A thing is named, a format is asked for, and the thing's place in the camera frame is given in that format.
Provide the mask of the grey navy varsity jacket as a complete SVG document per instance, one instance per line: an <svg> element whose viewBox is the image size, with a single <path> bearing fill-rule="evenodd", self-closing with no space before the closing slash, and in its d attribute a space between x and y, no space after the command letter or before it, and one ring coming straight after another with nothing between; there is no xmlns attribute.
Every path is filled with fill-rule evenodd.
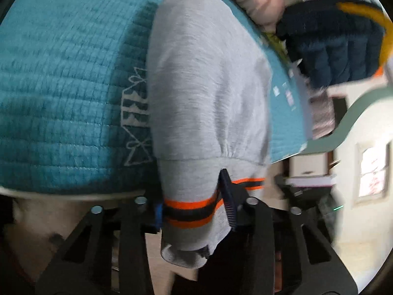
<svg viewBox="0 0 393 295"><path fill-rule="evenodd" d="M261 196L271 78L260 45L222 0L164 0L157 9L147 87L167 262L200 268L229 233L221 170Z"/></svg>

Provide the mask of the teal quilted bed cover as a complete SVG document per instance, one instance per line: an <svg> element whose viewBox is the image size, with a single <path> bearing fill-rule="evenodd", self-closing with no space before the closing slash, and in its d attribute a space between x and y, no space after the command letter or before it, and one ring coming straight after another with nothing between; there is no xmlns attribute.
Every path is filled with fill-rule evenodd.
<svg viewBox="0 0 393 295"><path fill-rule="evenodd" d="M1 188L162 190L149 125L147 54L164 0L7 0L1 22ZM222 0L270 65L269 159L306 148L296 70L235 0Z"/></svg>

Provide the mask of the pink patterned chair cover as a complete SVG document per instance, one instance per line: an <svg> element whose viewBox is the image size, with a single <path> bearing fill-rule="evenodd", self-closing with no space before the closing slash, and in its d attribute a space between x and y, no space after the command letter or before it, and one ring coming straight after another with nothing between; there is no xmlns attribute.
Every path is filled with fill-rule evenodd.
<svg viewBox="0 0 393 295"><path fill-rule="evenodd" d="M335 128L334 103L326 89L310 90L309 93L312 138L316 140L327 136Z"/></svg>

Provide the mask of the navy yellow puffer jacket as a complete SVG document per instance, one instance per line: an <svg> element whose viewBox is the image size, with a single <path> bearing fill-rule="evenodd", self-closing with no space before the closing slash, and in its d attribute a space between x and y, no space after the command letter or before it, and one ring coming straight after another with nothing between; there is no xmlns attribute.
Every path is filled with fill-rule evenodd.
<svg viewBox="0 0 393 295"><path fill-rule="evenodd" d="M392 54L392 21L379 6L362 0L290 5L276 35L314 89L370 78Z"/></svg>

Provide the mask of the mint green bunk bed frame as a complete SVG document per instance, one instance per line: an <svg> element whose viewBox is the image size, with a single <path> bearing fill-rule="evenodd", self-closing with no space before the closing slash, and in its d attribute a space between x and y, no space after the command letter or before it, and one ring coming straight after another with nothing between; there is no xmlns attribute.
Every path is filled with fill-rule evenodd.
<svg viewBox="0 0 393 295"><path fill-rule="evenodd" d="M392 85L364 93L350 106L332 134L308 141L306 148L299 155L313 155L335 150L344 142L355 122L369 106L390 97L392 97Z"/></svg>

